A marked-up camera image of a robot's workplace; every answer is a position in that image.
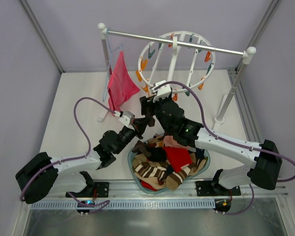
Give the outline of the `pink sock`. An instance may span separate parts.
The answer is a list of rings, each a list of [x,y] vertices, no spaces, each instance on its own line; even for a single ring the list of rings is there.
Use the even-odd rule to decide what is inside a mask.
[[[182,148],[182,149],[186,149],[186,150],[190,149],[189,146],[183,146],[183,145],[179,144],[177,141],[175,141],[173,139],[173,136],[165,136],[163,139],[163,142],[164,142],[165,147]]]

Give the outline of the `red sock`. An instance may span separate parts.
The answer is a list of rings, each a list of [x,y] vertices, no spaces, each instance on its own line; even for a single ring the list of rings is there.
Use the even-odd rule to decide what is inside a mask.
[[[165,150],[167,159],[176,173],[192,164],[192,160],[187,149],[163,147],[163,150]]]

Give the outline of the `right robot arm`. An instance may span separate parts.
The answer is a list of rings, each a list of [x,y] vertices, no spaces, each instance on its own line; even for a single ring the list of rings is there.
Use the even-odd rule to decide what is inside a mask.
[[[282,159],[274,142],[247,142],[206,129],[203,123],[187,119],[184,110],[171,98],[154,101],[153,97],[143,96],[140,104],[141,114],[148,121],[157,119],[175,146],[213,151],[242,163],[233,169],[216,171],[211,185],[217,194],[246,184],[275,189]]]

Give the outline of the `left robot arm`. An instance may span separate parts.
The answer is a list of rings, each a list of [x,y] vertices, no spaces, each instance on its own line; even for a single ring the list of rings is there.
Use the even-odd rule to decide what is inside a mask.
[[[46,152],[32,158],[15,176],[21,189],[20,201],[33,204],[50,192],[60,174],[73,174],[84,171],[88,164],[98,164],[105,168],[115,161],[114,154],[119,154],[134,138],[142,138],[147,125],[135,122],[130,127],[124,126],[119,133],[106,131],[99,140],[99,145],[78,157],[61,157],[52,160]]]

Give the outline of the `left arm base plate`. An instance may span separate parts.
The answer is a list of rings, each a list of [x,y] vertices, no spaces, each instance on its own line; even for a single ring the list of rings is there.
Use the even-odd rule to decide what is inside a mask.
[[[109,195],[109,182],[93,182],[87,184],[80,192],[71,192],[76,198],[107,198]]]

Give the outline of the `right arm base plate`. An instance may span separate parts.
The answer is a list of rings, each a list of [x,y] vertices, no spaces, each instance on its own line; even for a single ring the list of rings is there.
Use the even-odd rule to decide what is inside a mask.
[[[200,180],[195,182],[198,197],[209,196],[240,196],[241,190],[239,186],[227,189],[220,184],[212,184],[210,180]]]

